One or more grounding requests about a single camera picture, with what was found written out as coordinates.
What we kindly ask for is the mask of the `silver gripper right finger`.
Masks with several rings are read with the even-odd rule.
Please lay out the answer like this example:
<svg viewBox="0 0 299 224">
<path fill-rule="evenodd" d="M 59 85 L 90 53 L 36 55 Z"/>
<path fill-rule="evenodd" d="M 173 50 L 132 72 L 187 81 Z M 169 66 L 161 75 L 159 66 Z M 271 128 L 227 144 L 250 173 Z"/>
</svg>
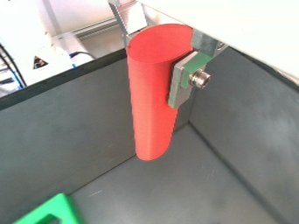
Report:
<svg viewBox="0 0 299 224">
<path fill-rule="evenodd" d="M 211 60 L 229 47 L 226 43 L 194 29 L 189 52 L 173 66 L 169 106 L 178 109 L 190 99 L 193 88 L 206 88 L 211 75 L 205 71 Z"/>
</svg>

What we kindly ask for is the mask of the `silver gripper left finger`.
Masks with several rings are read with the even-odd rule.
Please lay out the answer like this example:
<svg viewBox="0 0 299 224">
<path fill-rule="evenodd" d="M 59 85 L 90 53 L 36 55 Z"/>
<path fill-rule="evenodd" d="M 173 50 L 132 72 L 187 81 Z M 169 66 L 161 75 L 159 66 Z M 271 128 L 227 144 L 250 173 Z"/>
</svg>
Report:
<svg viewBox="0 0 299 224">
<path fill-rule="evenodd" d="M 147 27 L 143 5 L 137 0 L 107 0 L 119 23 L 124 45 L 132 37 Z"/>
</svg>

